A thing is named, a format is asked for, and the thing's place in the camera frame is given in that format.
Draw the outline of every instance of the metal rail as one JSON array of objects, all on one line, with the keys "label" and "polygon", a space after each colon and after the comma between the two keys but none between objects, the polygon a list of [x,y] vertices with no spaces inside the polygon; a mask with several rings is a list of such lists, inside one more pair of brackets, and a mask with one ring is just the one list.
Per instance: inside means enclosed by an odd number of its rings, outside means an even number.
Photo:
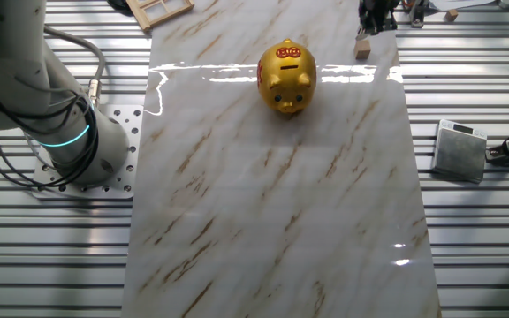
[{"label": "metal rail", "polygon": [[[49,1],[53,27],[84,36],[108,60],[103,103],[143,104],[151,39],[104,1]],[[509,11],[496,5],[444,14],[397,40],[443,317],[509,318],[509,168],[488,166],[479,185],[429,174],[439,119],[509,136]],[[50,47],[86,85],[97,60],[58,39]],[[14,131],[5,151],[23,171],[35,158]],[[41,203],[0,177],[0,317],[119,317],[131,202]]]}]

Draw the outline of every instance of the piggy bank ear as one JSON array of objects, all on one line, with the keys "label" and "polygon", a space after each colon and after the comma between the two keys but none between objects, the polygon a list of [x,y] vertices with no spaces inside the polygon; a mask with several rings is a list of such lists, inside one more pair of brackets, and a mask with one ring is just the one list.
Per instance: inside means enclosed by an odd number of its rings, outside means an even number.
[{"label": "piggy bank ear", "polygon": [[277,87],[278,85],[280,85],[280,78],[274,74],[271,74],[269,78],[269,89]]},{"label": "piggy bank ear", "polygon": [[303,73],[298,78],[298,86],[301,87],[311,87],[311,79],[309,78],[309,75],[307,73]]}]

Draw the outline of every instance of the black cable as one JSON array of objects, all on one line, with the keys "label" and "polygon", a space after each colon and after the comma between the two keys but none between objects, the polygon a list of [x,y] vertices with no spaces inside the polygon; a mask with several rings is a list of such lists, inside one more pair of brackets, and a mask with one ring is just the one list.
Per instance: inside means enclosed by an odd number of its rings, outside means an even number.
[{"label": "black cable", "polygon": [[[64,108],[62,108],[59,111],[56,111],[56,112],[50,113],[50,114],[46,114],[46,115],[23,115],[23,114],[14,113],[14,112],[6,109],[1,104],[1,102],[0,102],[0,111],[3,112],[10,120],[12,120],[15,124],[17,124],[18,126],[20,126],[23,129],[25,129],[29,132],[33,132],[33,133],[48,135],[48,134],[52,134],[52,133],[57,133],[60,130],[62,130],[62,128],[64,128],[64,126],[68,122],[68,119],[70,118],[70,113],[72,112],[73,107],[80,100],[80,98],[82,98],[82,95],[76,95],[76,98],[74,98],[67,106],[65,106]],[[49,119],[49,118],[56,117],[56,116],[62,114],[63,112],[66,112],[66,114],[65,114],[65,117],[62,120],[62,122],[57,127],[51,128],[48,131],[38,130],[36,128],[33,128],[33,127],[25,124],[21,120],[19,120],[20,117],[26,118],[26,119]]]},{"label": "black cable", "polygon": [[51,27],[44,26],[44,33],[54,35],[56,37],[59,37],[63,40],[78,44],[83,46],[84,48],[87,48],[94,52],[94,54],[99,59],[99,65],[97,65],[97,70],[95,71],[95,75],[93,80],[100,80],[103,75],[103,70],[105,69],[105,56],[103,55],[102,51],[96,47],[92,42],[89,42],[87,40],[84,40],[78,36],[74,36],[62,31],[55,30]]},{"label": "black cable", "polygon": [[96,122],[96,118],[95,118],[95,113],[92,110],[87,112],[87,120],[88,119],[89,119],[88,124],[90,126],[90,131],[91,131],[90,132],[91,138],[89,138],[87,141],[87,150],[83,153],[84,155],[80,158],[80,159],[83,159],[83,161],[81,163],[79,163],[80,165],[78,166],[78,169],[71,170],[65,176],[63,176],[55,181],[43,184],[43,183],[40,183],[34,179],[31,179],[31,178],[25,176],[20,171],[18,171],[16,168],[14,168],[13,165],[11,164],[11,162],[9,162],[9,160],[7,159],[7,156],[4,154],[4,152],[1,148],[1,145],[0,145],[0,156],[4,160],[5,164],[7,164],[9,166],[9,168],[11,169],[12,172],[18,174],[23,179],[30,182],[30,184],[25,184],[25,183],[19,182],[15,179],[9,177],[9,175],[7,175],[7,173],[5,173],[3,171],[3,169],[1,169],[1,167],[0,167],[0,174],[2,174],[4,176],[4,178],[6,178],[7,180],[9,180],[12,183],[19,185],[19,186],[39,187],[39,188],[67,186],[68,184],[70,184],[72,181],[77,179],[82,173],[84,173],[86,171],[86,169],[89,167],[91,162],[93,162],[93,160],[95,158],[95,154],[97,152],[98,133],[97,133],[97,129],[95,129],[97,127],[97,122]]}]

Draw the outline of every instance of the wooden frame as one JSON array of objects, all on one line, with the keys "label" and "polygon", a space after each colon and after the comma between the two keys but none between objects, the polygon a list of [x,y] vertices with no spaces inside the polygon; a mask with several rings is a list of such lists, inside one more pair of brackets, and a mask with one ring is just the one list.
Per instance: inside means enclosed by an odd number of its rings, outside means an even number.
[{"label": "wooden frame", "polygon": [[[151,27],[161,24],[167,19],[176,17],[181,13],[190,11],[194,7],[194,0],[184,0],[186,2],[185,6],[178,8],[177,10],[170,11],[168,9],[168,6],[166,5],[167,1],[170,0],[145,0],[145,1],[127,0],[127,3],[129,4],[129,7],[133,12],[134,17],[137,19],[137,22],[139,22],[141,29],[147,32],[148,30],[150,30]],[[151,20],[150,17],[147,15],[146,9],[151,8],[157,4],[160,4],[161,6],[164,7],[164,9],[166,10],[166,14]]]}]

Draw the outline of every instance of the mounting plate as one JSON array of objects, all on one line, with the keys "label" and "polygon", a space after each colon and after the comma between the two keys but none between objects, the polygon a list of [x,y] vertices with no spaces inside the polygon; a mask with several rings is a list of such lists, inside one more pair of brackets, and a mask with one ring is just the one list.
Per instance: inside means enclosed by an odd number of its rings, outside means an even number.
[{"label": "mounting plate", "polygon": [[[92,187],[71,184],[42,191],[34,188],[32,193],[35,198],[41,200],[63,200],[66,198],[127,200],[134,196],[133,189],[137,178],[137,160],[141,145],[142,117],[144,116],[143,107],[140,105],[104,104],[100,105],[100,111],[103,115],[117,120],[127,134],[129,148],[123,168],[100,185]],[[39,151],[42,159],[49,163],[49,153],[43,147],[40,147]],[[41,161],[36,161],[34,180],[48,183],[58,178],[60,178],[58,172],[49,169]]]}]

